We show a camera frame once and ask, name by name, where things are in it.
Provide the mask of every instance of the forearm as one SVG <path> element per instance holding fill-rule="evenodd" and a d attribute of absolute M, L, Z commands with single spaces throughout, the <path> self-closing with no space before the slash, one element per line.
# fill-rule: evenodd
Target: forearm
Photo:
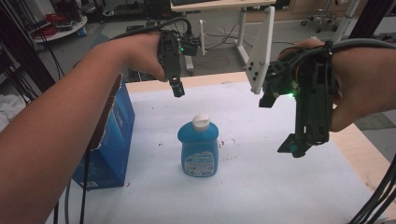
<path fill-rule="evenodd" d="M 121 52 L 114 45 L 93 49 L 0 133 L 2 221 L 46 220 L 91 139 L 124 63 Z"/>

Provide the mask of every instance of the black cable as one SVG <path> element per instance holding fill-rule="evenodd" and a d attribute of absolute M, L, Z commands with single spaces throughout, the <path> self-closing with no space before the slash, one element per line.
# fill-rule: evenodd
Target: black cable
<path fill-rule="evenodd" d="M 227 43 L 226 41 L 227 41 L 228 38 L 233 38 L 233 39 L 237 39 L 237 38 L 238 38 L 238 37 L 233 36 L 233 35 L 211 35 L 211 34 L 208 34 L 208 33 L 205 33 L 205 34 L 206 34 L 206 35 L 210 35 L 210 36 L 223 37 L 223 38 L 221 39 L 222 44 L 235 44 L 234 42 L 233 42 L 233 43 Z"/>
<path fill-rule="evenodd" d="M 173 24 L 175 25 L 175 28 L 176 28 L 177 32 L 180 33 L 180 31 L 179 31 L 178 28 L 177 28 L 176 23 L 174 22 Z"/>
<path fill-rule="evenodd" d="M 20 95 L 24 95 L 32 101 L 37 97 L 37 95 L 29 85 L 29 82 L 27 82 L 24 76 L 19 73 L 20 69 L 16 68 L 14 62 L 12 62 L 8 54 L 4 51 L 4 48 L 5 47 L 0 44 L 0 71 L 4 71 L 6 78 L 17 89 Z M 24 97 L 23 100 L 27 105 L 29 104 Z"/>
<path fill-rule="evenodd" d="M 288 45 L 294 45 L 295 43 L 291 43 L 288 41 L 273 41 L 271 44 L 288 44 Z"/>
<path fill-rule="evenodd" d="M 35 53 L 23 31 L 15 23 L 4 2 L 0 2 L 0 40 L 13 57 L 26 70 L 27 74 L 42 91 L 55 84 L 52 76 Z"/>
<path fill-rule="evenodd" d="M 19 7 L 20 10 L 23 10 L 23 11 L 26 10 L 25 7 L 21 7 L 21 0 L 20 0 L 20 2 L 18 2 L 16 5 Z M 17 17 L 15 16 L 15 13 L 14 13 L 12 10 L 10 10 L 9 13 L 12 15 L 12 17 L 13 17 L 14 19 L 17 18 Z M 24 13 L 24 14 L 25 14 L 25 16 L 26 16 L 26 19 L 29 20 L 29 22 L 30 22 L 30 18 L 28 17 L 28 15 L 27 15 L 26 13 Z M 19 26 L 20 28 L 24 27 L 24 26 L 21 24 L 20 20 L 15 20 L 15 22 L 18 24 L 18 26 Z M 24 32 L 24 34 L 25 34 L 27 37 L 30 36 L 29 33 L 26 31 L 26 29 L 21 29 L 21 30 Z M 28 38 L 28 39 L 29 39 L 29 41 L 30 41 L 30 44 L 33 46 L 33 44 L 34 44 L 34 43 L 33 43 L 33 40 L 32 40 L 31 38 Z"/>
<path fill-rule="evenodd" d="M 120 39 L 120 38 L 123 38 L 123 37 L 126 37 L 126 36 L 130 36 L 130 35 L 144 34 L 144 33 L 152 32 L 152 31 L 160 31 L 161 28 L 163 28 L 164 26 L 169 25 L 169 24 L 172 24 L 172 23 L 174 23 L 174 22 L 176 22 L 176 21 L 184 21 L 184 22 L 186 22 L 186 23 L 187 23 L 186 35 L 187 35 L 187 36 L 192 35 L 192 30 L 191 30 L 191 24 L 190 24 L 190 22 L 189 22 L 186 18 L 183 18 L 183 17 L 176 17 L 176 18 L 173 18 L 173 19 L 171 19 L 171 20 L 169 20 L 169 21 L 165 21 L 165 22 L 161 23 L 160 25 L 154 25 L 154 26 L 149 26 L 149 27 L 143 27 L 143 28 L 140 28 L 140 29 L 136 29 L 136 30 L 132 30 L 132 31 L 123 33 L 123 34 L 121 34 L 121 35 L 116 35 L 116 36 L 114 36 L 113 38 L 111 38 L 110 40 L 113 40 L 113 39 Z"/>
<path fill-rule="evenodd" d="M 303 59 L 313 57 L 314 55 L 319 55 L 322 53 L 328 52 L 327 48 L 321 48 L 324 46 L 319 46 L 319 48 L 311 49 L 305 53 L 302 53 L 301 55 L 295 57 L 289 65 L 290 69 L 294 69 L 296 65 Z M 348 40 L 343 40 L 337 44 L 332 45 L 331 51 L 333 53 L 344 50 L 344 49 L 352 49 L 352 48 L 361 48 L 361 47 L 366 47 L 366 48 L 383 48 L 383 49 L 396 49 L 396 46 L 391 45 L 389 43 L 379 41 L 379 40 L 374 40 L 374 39 L 348 39 Z"/>
<path fill-rule="evenodd" d="M 79 224 L 84 223 L 84 213 L 85 213 L 85 198 L 87 194 L 87 185 L 88 185 L 88 172 L 90 169 L 90 155 L 91 150 L 87 147 L 85 151 L 85 161 L 84 161 L 84 180 L 82 186 L 82 202 L 81 202 L 81 213 L 79 215 Z"/>
<path fill-rule="evenodd" d="M 393 202 L 393 200 L 396 198 L 396 189 L 393 190 L 393 192 L 389 195 L 387 200 L 382 204 L 382 206 L 376 211 L 376 213 L 373 215 L 373 217 L 368 221 L 369 224 L 374 223 L 382 213 L 385 212 L 385 210 L 388 208 L 388 206 Z"/>
<path fill-rule="evenodd" d="M 206 34 L 206 35 L 210 35 L 210 36 L 218 36 L 218 37 L 226 37 L 226 36 L 227 36 L 227 35 L 212 35 L 212 34 L 209 34 L 209 33 L 207 33 L 207 32 L 205 32 L 205 34 Z M 238 37 L 237 37 L 237 36 L 234 36 L 234 35 L 230 35 L 229 37 L 231 37 L 231 38 L 233 38 L 233 39 L 238 39 Z M 245 42 L 247 45 L 249 45 L 251 48 L 253 48 L 253 45 L 250 44 L 249 42 L 247 42 L 246 39 L 244 39 L 244 42 Z"/>
<path fill-rule="evenodd" d="M 211 47 L 211 48 L 207 48 L 207 50 L 216 48 L 216 47 L 218 47 L 218 46 L 224 44 L 224 43 L 227 41 L 227 39 L 230 37 L 231 33 L 233 32 L 233 29 L 231 29 L 230 33 L 228 33 L 228 35 L 222 39 L 221 43 L 219 43 L 219 44 L 217 44 L 217 45 L 215 45 L 215 46 L 213 46 L 213 47 Z"/>
<path fill-rule="evenodd" d="M 391 176 L 392 176 L 392 179 L 390 180 L 390 182 L 389 182 L 389 184 L 388 184 L 387 190 L 382 194 L 381 198 L 378 200 L 378 202 L 376 202 L 376 204 L 373 206 L 373 208 L 370 209 L 370 211 L 366 214 L 366 216 L 365 216 L 364 219 L 361 221 L 361 223 L 365 223 L 365 222 L 367 221 L 367 219 L 370 217 L 370 215 L 374 212 L 374 210 L 375 210 L 382 202 L 384 202 L 384 201 L 388 198 L 390 192 L 391 192 L 392 189 L 393 189 L 393 186 L 395 185 L 395 180 L 396 180 L 396 173 L 395 173 L 395 171 L 393 171 L 393 174 L 392 174 Z"/>
<path fill-rule="evenodd" d="M 72 181 L 70 180 L 66 186 L 66 193 L 64 194 L 64 223 L 69 224 L 69 196 L 70 186 Z"/>
<path fill-rule="evenodd" d="M 56 203 L 53 208 L 53 224 L 58 224 L 58 211 L 59 211 L 59 202 Z"/>
<path fill-rule="evenodd" d="M 28 12 L 29 12 L 30 16 L 33 18 L 34 23 L 37 23 L 34 15 L 32 13 L 32 10 L 30 10 L 30 8 L 26 5 L 25 0 L 21 0 L 21 2 L 23 2 L 24 6 L 28 9 Z M 64 76 L 64 70 L 62 69 L 61 64 L 59 63 L 58 59 L 56 58 L 55 54 L 53 53 L 52 48 L 50 47 L 50 44 L 47 41 L 47 38 L 45 36 L 43 36 L 41 33 L 39 33 L 39 34 L 40 34 L 40 38 L 42 39 L 45 47 L 49 50 L 49 54 L 51 55 L 53 61 L 55 62 L 56 69 L 58 71 L 58 80 L 59 80 L 59 79 L 61 79 L 61 74 L 62 74 L 62 76 Z"/>
<path fill-rule="evenodd" d="M 389 180 L 392 178 L 392 174 L 394 174 L 395 169 L 396 169 L 396 154 L 387 172 L 385 173 L 384 178 L 379 183 L 378 188 L 375 190 L 372 197 L 367 201 L 367 203 L 363 206 L 363 208 L 358 212 L 356 216 L 352 218 L 352 220 L 349 223 L 361 223 L 364 216 L 373 208 L 373 206 L 375 206 L 384 188 L 387 186 Z"/>

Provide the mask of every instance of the white bottle cap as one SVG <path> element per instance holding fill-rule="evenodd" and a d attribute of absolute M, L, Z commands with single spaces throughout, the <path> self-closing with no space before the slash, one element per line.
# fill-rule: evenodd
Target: white bottle cap
<path fill-rule="evenodd" d="M 206 114 L 197 115 L 192 119 L 192 127 L 197 132 L 203 132 L 209 128 L 209 116 Z"/>

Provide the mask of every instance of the white table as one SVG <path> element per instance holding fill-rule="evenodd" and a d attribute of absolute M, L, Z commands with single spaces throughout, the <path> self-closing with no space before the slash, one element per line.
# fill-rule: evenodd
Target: white table
<path fill-rule="evenodd" d="M 354 125 L 303 158 L 277 153 L 294 130 L 293 100 L 258 108 L 244 73 L 182 81 L 181 98 L 168 83 L 127 84 L 136 117 L 125 187 L 89 191 L 85 223 L 348 223 L 389 167 Z M 181 170 L 176 134 L 203 112 L 219 127 L 219 169 L 197 178 Z M 71 223 L 81 192 L 74 184 Z M 386 212 L 396 220 L 395 204 Z"/>

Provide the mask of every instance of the blue bottle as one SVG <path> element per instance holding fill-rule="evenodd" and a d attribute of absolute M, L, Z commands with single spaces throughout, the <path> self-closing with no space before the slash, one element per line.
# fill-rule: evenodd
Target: blue bottle
<path fill-rule="evenodd" d="M 197 115 L 177 133 L 182 143 L 181 167 L 187 175 L 206 177 L 218 170 L 218 127 L 208 115 Z"/>

